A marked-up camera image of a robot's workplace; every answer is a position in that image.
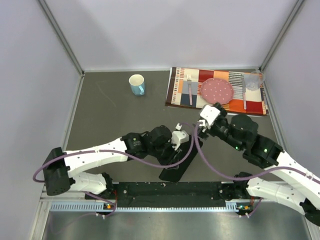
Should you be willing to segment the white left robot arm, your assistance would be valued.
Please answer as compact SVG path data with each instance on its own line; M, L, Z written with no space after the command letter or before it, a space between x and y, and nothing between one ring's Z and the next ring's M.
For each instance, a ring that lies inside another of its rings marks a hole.
M49 196L57 196L71 190L109 198L114 191L111 177L106 173L91 174L88 170L147 156L157 159L157 168L175 168L189 157L192 142L192 136L180 125L175 131L161 125L152 131L130 132L114 141L87 149L64 152L61 147L56 147L43 163L46 192Z

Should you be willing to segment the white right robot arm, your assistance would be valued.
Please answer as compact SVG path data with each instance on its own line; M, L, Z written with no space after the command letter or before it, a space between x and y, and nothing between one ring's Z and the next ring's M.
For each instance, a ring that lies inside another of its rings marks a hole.
M245 114L227 120L226 110L216 103L205 105L194 129L194 141L204 163L219 176L233 181L238 198L258 197L287 206L316 226L320 224L320 179L294 160L282 146L258 133L259 125ZM256 175L227 176L215 169L200 147L199 138L217 137L250 164L263 171Z

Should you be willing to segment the pink polka dot plate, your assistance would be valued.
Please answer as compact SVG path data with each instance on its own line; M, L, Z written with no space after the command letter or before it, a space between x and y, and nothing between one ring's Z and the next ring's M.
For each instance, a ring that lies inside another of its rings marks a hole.
M228 104L234 98L233 86L225 79L209 78L200 88L202 98L209 104Z

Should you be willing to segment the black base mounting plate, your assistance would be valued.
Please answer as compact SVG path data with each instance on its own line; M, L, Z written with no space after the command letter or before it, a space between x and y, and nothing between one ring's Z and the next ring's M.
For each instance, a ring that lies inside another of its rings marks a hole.
M107 200L119 207L222 207L225 201L251 199L246 183L212 182L120 182Z

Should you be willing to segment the colourful patterned placemat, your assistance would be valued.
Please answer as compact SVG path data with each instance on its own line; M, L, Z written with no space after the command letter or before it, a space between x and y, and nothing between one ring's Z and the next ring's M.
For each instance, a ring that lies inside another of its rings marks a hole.
M172 67L166 106L201 109L220 103L234 114L266 116L269 113L264 86L249 89L249 72Z

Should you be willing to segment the clear plastic cup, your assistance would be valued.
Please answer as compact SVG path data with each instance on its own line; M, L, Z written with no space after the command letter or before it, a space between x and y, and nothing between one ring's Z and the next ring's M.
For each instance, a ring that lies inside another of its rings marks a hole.
M265 80L265 75L260 70L255 70L244 75L245 86L250 91L258 90Z

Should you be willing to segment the blue ceramic mug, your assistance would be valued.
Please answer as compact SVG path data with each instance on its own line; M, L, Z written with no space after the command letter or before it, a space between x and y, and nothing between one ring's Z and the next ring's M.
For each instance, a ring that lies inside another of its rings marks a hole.
M128 82L135 96L143 96L145 94L145 79L142 75L134 74L129 78Z

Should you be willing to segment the pink handled knife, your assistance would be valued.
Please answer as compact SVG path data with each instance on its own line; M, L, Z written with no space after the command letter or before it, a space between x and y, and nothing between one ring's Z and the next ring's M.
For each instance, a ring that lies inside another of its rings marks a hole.
M244 78L242 79L242 99L243 99L243 108L244 110L247 110L246 83Z

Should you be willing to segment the pink handled fork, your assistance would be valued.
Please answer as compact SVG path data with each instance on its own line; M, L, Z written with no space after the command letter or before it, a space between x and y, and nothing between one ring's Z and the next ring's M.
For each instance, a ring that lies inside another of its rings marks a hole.
M192 96L192 76L188 74L187 76L187 84L188 84L188 95L189 95L189 104L193 105L193 96Z

